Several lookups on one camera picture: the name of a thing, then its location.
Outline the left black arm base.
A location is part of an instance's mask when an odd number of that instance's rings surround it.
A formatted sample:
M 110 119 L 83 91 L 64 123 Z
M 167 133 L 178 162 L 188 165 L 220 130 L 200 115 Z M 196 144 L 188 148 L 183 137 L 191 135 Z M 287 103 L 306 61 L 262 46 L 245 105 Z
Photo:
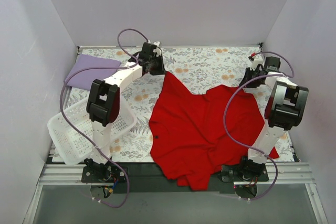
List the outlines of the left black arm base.
M 113 194 L 113 191 L 117 184 L 125 183 L 125 175 L 128 173 L 128 168 L 123 167 L 124 172 L 112 165 L 111 163 L 98 164 L 93 161 L 92 158 L 86 158 L 84 160 L 85 167 L 82 170 L 82 183 L 98 183 L 98 186 L 94 188 L 101 189 L 102 194 L 98 196 L 104 199 Z

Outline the red t shirt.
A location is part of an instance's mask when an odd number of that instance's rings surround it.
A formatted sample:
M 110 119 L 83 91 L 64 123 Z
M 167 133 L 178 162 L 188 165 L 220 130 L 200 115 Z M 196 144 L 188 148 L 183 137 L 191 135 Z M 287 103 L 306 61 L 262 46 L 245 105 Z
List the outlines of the red t shirt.
M 222 165 L 240 162 L 263 126 L 252 94 L 224 85 L 192 94 L 167 72 L 149 120 L 150 154 L 178 186 L 206 190 Z

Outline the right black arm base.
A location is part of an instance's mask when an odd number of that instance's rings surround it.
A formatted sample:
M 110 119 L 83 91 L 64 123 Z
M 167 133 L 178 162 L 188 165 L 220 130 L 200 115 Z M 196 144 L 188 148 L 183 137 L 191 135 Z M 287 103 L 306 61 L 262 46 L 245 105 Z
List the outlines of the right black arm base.
M 222 165 L 218 178 L 224 188 L 219 192 L 229 196 L 254 199 L 257 196 L 258 182 L 268 182 L 265 164 L 257 164 L 243 156 L 236 165 Z

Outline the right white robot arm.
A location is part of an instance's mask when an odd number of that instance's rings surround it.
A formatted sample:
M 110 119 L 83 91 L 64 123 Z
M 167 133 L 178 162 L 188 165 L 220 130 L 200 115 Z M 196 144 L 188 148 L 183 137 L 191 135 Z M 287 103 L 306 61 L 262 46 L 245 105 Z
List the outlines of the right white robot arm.
M 256 53 L 249 60 L 251 66 L 246 68 L 239 85 L 257 88 L 265 84 L 272 92 L 264 112 L 264 126 L 237 168 L 238 176 L 246 181 L 264 172 L 267 156 L 280 137 L 301 123 L 309 94 L 307 87 L 291 82 L 280 73 L 280 58 L 270 56 L 263 60 Z

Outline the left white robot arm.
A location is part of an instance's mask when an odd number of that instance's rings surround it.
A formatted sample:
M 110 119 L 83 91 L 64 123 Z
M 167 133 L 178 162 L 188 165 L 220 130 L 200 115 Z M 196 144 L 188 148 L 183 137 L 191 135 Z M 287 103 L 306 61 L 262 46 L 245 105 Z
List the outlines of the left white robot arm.
M 153 76 L 165 74 L 163 52 L 160 42 L 144 42 L 142 49 L 110 77 L 92 82 L 87 102 L 87 113 L 92 124 L 94 142 L 90 158 L 98 163 L 93 175 L 100 182 L 111 178 L 112 170 L 105 165 L 111 157 L 110 142 L 112 123 L 120 112 L 121 92 L 133 81 L 145 74 Z

